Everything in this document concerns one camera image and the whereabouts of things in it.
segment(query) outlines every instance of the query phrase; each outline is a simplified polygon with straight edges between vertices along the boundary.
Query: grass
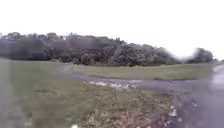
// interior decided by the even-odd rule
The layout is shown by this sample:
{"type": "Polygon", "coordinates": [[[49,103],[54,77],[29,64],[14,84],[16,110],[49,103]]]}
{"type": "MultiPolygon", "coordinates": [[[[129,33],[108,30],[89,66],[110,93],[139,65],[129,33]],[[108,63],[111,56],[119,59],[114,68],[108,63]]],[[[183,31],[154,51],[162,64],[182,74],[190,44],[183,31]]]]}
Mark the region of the grass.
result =
{"type": "Polygon", "coordinates": [[[97,77],[120,79],[188,80],[207,77],[210,64],[179,64],[157,67],[94,67],[75,65],[72,70],[97,77]]]}
{"type": "Polygon", "coordinates": [[[33,128],[69,128],[72,124],[82,128],[147,126],[169,111],[176,97],[164,92],[77,83],[57,74],[60,65],[10,62],[15,93],[33,128]]]}

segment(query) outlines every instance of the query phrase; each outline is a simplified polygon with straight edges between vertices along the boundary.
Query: gravel path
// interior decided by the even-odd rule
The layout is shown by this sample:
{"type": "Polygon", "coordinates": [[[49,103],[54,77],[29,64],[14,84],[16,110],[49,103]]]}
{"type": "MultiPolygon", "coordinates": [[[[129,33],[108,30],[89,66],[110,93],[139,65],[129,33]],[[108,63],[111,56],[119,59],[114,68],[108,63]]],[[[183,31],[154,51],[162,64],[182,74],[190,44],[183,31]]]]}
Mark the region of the gravel path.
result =
{"type": "Polygon", "coordinates": [[[10,62],[0,61],[0,128],[25,128],[24,118],[15,102],[10,84],[10,62]]]}

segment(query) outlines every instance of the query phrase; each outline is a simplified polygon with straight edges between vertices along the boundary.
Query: foliage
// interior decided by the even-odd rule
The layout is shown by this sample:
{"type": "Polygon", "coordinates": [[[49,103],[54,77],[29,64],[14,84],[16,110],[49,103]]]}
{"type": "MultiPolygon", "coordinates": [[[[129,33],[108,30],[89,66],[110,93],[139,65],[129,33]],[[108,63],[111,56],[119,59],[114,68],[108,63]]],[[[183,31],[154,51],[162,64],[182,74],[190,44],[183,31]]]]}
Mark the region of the foliage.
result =
{"type": "MultiPolygon", "coordinates": [[[[17,60],[52,60],[89,65],[149,66],[180,63],[164,48],[128,44],[120,38],[81,36],[56,33],[46,35],[9,33],[0,38],[0,55],[17,60]]],[[[213,60],[210,51],[202,48],[187,63],[213,60]]]]}

